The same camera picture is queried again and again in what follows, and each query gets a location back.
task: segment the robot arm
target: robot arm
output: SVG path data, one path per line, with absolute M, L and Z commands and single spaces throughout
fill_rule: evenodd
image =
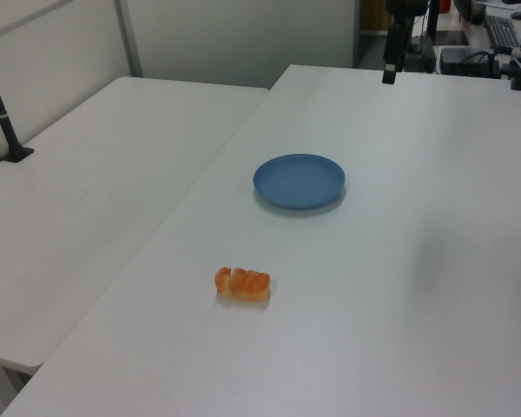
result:
M 384 84 L 394 84 L 396 73 L 403 70 L 415 17 L 423 16 L 427 8 L 428 0 L 386 0 L 385 10 L 393 16 L 393 24 L 384 48 Z

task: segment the desk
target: desk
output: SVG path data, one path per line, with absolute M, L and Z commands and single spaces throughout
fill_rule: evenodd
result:
M 521 6 L 516 10 L 503 10 L 493 7 L 487 7 L 486 13 L 493 16 L 500 16 L 500 17 L 510 17 L 511 14 L 515 11 L 521 11 Z M 428 20 L 425 19 L 425 27 L 424 30 L 426 30 L 426 24 L 428 23 Z M 513 26 L 517 30 L 519 36 L 521 36 L 521 20 L 513 20 Z M 423 19 L 420 19 L 417 24 L 413 27 L 413 36 L 420 35 L 421 29 L 423 29 Z M 465 20 L 460 22 L 459 21 L 459 13 L 458 10 L 455 8 L 455 6 L 452 3 L 452 8 L 448 13 L 445 13 L 443 15 L 439 15 L 438 24 L 437 24 L 437 30 L 463 30 L 465 34 L 467 35 L 467 39 L 469 39 L 469 46 L 468 48 L 474 48 L 479 50 L 489 50 L 490 49 L 490 38 L 488 37 L 488 32 L 486 31 L 486 28 L 484 25 L 475 25 L 470 24 L 466 22 Z M 451 48 L 452 46 L 439 46 L 435 47 L 436 50 L 436 70 L 440 71 L 440 52 L 443 48 Z M 500 64 L 508 63 L 510 61 L 510 58 L 508 56 L 498 56 L 496 58 Z
M 255 195 L 293 152 L 340 205 Z M 219 300 L 221 266 L 269 302 Z M 43 415 L 521 417 L 521 92 L 288 69 L 4 417 Z
M 1 365 L 49 358 L 266 93 L 121 78 L 0 163 Z

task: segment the monitor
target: monitor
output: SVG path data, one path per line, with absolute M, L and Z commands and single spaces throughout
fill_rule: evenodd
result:
M 459 14 L 471 21 L 472 0 L 453 0 Z M 438 46 L 444 45 L 469 45 L 469 39 L 462 30 L 436 30 L 438 15 L 440 12 L 440 0 L 431 0 L 428 6 L 428 24 L 426 34 L 432 39 L 432 43 Z

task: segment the white wall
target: white wall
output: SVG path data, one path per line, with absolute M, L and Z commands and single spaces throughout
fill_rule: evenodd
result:
M 127 75 L 113 0 L 75 0 L 0 36 L 0 93 L 21 143 Z
M 351 68 L 359 0 L 121 0 L 151 78 L 271 88 L 292 64 Z

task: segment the blue plate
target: blue plate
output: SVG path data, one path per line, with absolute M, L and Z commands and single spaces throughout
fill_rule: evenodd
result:
M 285 209 L 314 209 L 341 195 L 344 170 L 322 156 L 293 154 L 263 163 L 254 173 L 253 184 L 260 195 Z

